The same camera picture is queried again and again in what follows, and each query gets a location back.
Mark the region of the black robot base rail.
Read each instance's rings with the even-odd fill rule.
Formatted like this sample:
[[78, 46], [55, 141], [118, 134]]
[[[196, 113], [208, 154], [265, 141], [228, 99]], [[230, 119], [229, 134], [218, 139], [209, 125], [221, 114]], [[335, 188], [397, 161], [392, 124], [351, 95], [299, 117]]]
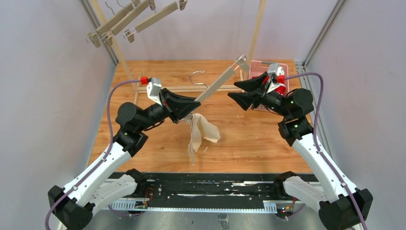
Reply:
[[110, 204], [113, 210], [172, 212], [278, 213], [298, 205], [278, 195], [274, 173], [147, 172], [140, 192]]

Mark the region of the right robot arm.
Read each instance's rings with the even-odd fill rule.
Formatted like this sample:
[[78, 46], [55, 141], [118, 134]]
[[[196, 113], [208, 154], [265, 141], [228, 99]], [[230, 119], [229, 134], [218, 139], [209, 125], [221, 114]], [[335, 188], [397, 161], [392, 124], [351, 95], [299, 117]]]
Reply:
[[274, 181], [276, 195], [299, 199], [314, 210], [328, 230], [345, 230], [355, 225], [367, 229], [373, 196], [368, 189], [359, 189], [334, 163], [316, 134], [316, 122], [310, 123], [307, 115], [318, 113], [313, 105], [310, 90], [298, 88], [286, 95], [276, 90], [285, 76], [263, 73], [249, 80], [237, 81], [235, 86], [241, 92], [230, 92], [242, 109], [255, 109], [259, 105], [282, 117], [278, 123], [281, 137], [306, 161], [321, 188], [305, 182], [297, 174], [288, 171]]

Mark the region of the cream underwear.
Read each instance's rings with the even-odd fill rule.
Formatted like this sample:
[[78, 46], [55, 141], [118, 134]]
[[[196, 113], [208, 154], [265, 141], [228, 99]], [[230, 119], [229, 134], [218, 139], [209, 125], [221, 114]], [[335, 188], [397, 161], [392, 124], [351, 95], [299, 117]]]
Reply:
[[202, 140], [206, 139], [212, 143], [217, 143], [220, 139], [220, 132], [217, 126], [210, 123], [202, 114], [191, 113], [181, 120], [190, 125], [190, 141], [188, 153], [192, 164], [195, 165], [194, 154], [199, 150]]

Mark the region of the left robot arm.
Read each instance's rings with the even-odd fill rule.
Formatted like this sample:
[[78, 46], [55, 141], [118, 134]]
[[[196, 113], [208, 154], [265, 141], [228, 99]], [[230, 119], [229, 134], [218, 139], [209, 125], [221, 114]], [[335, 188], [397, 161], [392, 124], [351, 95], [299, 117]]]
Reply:
[[69, 230], [84, 229], [101, 209], [121, 197], [142, 192], [138, 186], [145, 185], [146, 179], [136, 169], [127, 171], [117, 182], [103, 183], [142, 149], [148, 139], [145, 131], [166, 118], [178, 123], [201, 105], [194, 97], [177, 95], [166, 88], [159, 91], [158, 100], [146, 109], [132, 102], [122, 104], [115, 119], [120, 129], [111, 135], [106, 150], [71, 182], [48, 191], [50, 212]]

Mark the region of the cream underwear hanger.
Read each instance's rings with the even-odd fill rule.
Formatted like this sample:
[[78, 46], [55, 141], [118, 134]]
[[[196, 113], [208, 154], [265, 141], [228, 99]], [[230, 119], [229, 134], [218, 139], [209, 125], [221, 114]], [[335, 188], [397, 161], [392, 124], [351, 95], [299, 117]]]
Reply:
[[247, 57], [245, 55], [235, 59], [235, 62], [228, 67], [210, 86], [207, 86], [202, 82], [194, 82], [192, 76], [196, 73], [204, 73], [204, 71], [195, 71], [189, 76], [189, 81], [194, 85], [205, 86], [206, 89], [195, 99], [195, 101], [203, 102], [205, 99], [212, 96], [218, 90], [225, 90], [225, 92], [238, 92], [241, 89], [235, 85], [224, 84], [235, 74], [238, 68], [241, 68], [244, 72], [248, 73], [250, 70], [249, 65], [246, 63]]

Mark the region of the red underwear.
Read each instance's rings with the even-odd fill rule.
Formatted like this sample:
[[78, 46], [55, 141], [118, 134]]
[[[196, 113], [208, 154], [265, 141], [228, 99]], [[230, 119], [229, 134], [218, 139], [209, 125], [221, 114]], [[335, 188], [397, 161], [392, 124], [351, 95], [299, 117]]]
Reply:
[[275, 92], [279, 93], [282, 96], [285, 96], [287, 93], [287, 87], [285, 84], [280, 83], [275, 89]]

